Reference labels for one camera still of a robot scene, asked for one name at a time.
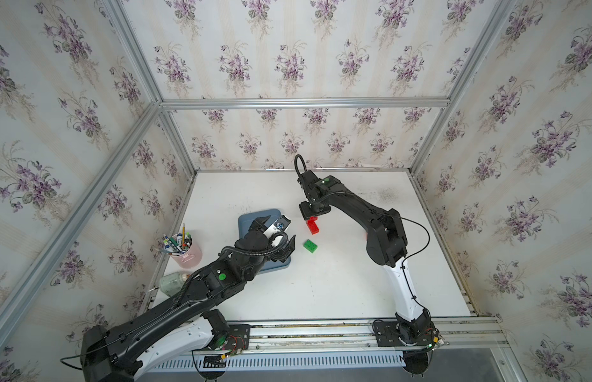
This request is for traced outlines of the long red lego brick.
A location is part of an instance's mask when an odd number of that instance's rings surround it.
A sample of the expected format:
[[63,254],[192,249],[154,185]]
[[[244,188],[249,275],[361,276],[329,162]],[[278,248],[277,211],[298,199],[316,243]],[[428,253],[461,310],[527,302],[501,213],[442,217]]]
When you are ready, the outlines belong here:
[[309,231],[312,235],[316,235],[320,232],[320,229],[317,225],[317,220],[318,220],[317,216],[312,216],[306,222],[307,227],[309,228]]

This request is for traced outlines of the green lego brick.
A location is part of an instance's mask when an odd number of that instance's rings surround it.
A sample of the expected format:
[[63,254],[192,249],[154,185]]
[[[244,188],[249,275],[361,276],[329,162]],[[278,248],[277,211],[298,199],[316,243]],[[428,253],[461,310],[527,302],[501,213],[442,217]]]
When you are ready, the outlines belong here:
[[313,241],[307,240],[305,243],[303,243],[303,248],[305,248],[310,253],[315,253],[315,251],[318,249],[318,246],[313,243]]

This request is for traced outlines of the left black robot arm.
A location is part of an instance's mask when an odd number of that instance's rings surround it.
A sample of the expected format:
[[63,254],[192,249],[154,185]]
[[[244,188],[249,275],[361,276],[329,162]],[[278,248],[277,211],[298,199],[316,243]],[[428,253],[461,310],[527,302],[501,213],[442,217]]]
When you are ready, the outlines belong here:
[[194,271],[176,294],[119,326],[84,334],[79,361],[86,381],[136,381],[188,350],[217,350],[229,326],[217,307],[240,293],[269,261],[284,262],[295,249],[280,216],[255,219],[246,235]]

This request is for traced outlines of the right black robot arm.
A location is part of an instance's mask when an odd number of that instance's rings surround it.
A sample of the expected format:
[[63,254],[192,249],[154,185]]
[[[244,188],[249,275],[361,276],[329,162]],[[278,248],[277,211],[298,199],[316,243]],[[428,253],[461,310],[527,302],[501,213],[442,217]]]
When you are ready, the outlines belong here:
[[349,190],[334,176],[319,178],[311,170],[297,175],[306,200],[299,205],[303,219],[320,217],[336,208],[366,232],[366,252],[384,268],[396,301],[397,331],[401,341],[415,343],[432,331],[429,310],[418,300],[408,267],[407,234],[395,209],[382,209]]

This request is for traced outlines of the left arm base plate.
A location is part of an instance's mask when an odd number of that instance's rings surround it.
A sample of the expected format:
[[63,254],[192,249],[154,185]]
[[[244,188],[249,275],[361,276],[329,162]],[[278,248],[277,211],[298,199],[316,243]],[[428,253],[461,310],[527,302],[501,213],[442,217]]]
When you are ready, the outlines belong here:
[[229,325],[223,329],[213,329],[211,341],[203,350],[222,351],[234,356],[248,350],[251,338],[251,326],[248,324]]

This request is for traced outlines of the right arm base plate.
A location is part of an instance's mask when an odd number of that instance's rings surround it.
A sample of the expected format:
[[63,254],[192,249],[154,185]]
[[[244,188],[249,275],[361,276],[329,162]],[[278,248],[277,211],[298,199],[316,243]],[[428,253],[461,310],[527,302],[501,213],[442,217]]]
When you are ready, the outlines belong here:
[[428,350],[440,342],[439,330],[428,318],[412,322],[377,319],[372,323],[372,331],[378,347],[419,346]]

